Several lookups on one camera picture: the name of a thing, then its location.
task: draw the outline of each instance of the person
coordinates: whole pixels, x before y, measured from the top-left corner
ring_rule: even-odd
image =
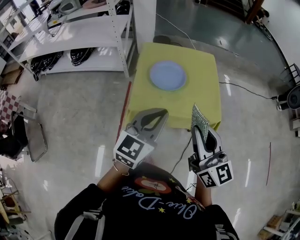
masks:
[[[37,0],[33,0],[29,4],[29,6],[30,6],[35,18],[43,14],[40,7],[39,7],[39,4],[38,4]]]
[[[259,23],[259,25],[263,25],[262,23],[262,20],[264,17],[270,17],[270,14],[267,10],[261,8],[257,11],[257,14],[256,14],[256,22]]]
[[[258,10],[253,21],[255,26],[257,26],[263,32],[263,34],[267,37],[267,39],[272,41],[273,40],[272,35],[270,34],[266,26],[263,24],[264,17],[269,17],[269,16],[270,16],[269,12],[261,8]]]
[[[83,213],[96,219],[78,221]],[[59,211],[54,231],[56,240],[239,239],[222,208],[212,204],[210,188],[198,179],[193,197],[171,174],[145,162],[130,171],[114,162],[98,184]]]

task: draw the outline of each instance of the metal rack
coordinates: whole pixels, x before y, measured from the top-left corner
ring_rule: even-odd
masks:
[[[12,19],[25,8],[32,0],[24,3],[15,14],[7,21],[1,31],[12,21]],[[83,15],[93,14],[99,11],[108,11],[109,16],[90,15],[90,18],[68,22],[62,25],[59,33],[54,37],[43,31],[43,16],[41,22],[28,24],[24,32],[29,34],[20,34],[12,46],[15,47],[25,40],[34,36],[27,44],[23,54],[18,59],[9,49],[0,42],[0,45],[17,61],[23,68],[33,74],[30,68],[22,64],[23,61],[30,61],[32,58],[64,51],[64,55],[59,59],[56,65],[44,72],[44,74],[72,71],[123,71],[126,77],[129,77],[128,68],[132,59],[133,49],[135,48],[134,38],[129,38],[130,23],[132,22],[133,5],[130,6],[128,15],[116,15],[115,5],[120,0],[107,0],[107,5],[92,9],[78,9],[67,17],[72,19]],[[121,35],[126,27],[125,38]],[[70,60],[70,50],[76,48],[95,47],[92,55],[83,64],[73,66]]]
[[[1,166],[0,166],[0,191],[2,193],[2,196],[19,194],[19,190],[17,189],[15,182],[4,174]]]

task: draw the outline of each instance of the black object on shelf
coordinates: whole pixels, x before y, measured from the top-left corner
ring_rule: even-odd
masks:
[[[71,61],[74,66],[78,66],[86,61],[92,54],[94,47],[79,48],[70,51]]]
[[[39,80],[38,76],[41,72],[44,72],[47,69],[51,70],[57,61],[62,57],[63,53],[64,52],[53,52],[33,58],[31,60],[30,68],[34,73],[34,80]]]
[[[123,0],[119,6],[116,8],[116,14],[117,15],[127,15],[129,14],[130,10],[130,2]]]

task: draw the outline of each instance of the wall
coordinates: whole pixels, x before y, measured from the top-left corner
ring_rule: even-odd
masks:
[[[17,8],[19,8],[23,3],[26,2],[26,0],[13,0],[13,1],[14,1]],[[24,10],[22,12],[24,13],[24,15],[26,17],[25,21],[27,23],[29,23],[29,21],[31,21],[35,17],[30,6],[27,6],[26,8],[24,8]]]
[[[7,20],[11,17],[11,15],[14,13],[13,6],[11,3],[8,3],[5,5],[3,9],[0,10],[0,22],[2,23],[1,25],[5,25]],[[23,27],[21,24],[21,19],[19,16],[15,17],[16,22],[13,24],[12,22],[6,27],[6,30],[11,34],[13,32],[17,32],[16,30],[19,29],[20,27]]]
[[[135,34],[138,52],[145,42],[153,42],[156,18],[156,0],[133,0]]]
[[[248,0],[242,0],[242,4],[244,5],[244,9],[245,9],[246,11],[248,11],[249,8],[250,8],[250,6],[249,6],[249,1],[248,1]]]
[[[270,13],[266,26],[288,63],[300,66],[300,4],[297,0],[265,0],[262,7]]]

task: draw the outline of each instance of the wooden stick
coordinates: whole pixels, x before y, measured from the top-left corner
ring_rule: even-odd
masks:
[[[14,191],[13,193],[10,193],[10,194],[4,196],[4,197],[1,199],[1,201],[4,201],[5,199],[9,198],[10,196],[14,195],[14,194],[17,193],[17,192],[18,192],[18,191]]]
[[[15,210],[5,210],[8,213],[31,213],[30,211],[15,211]]]

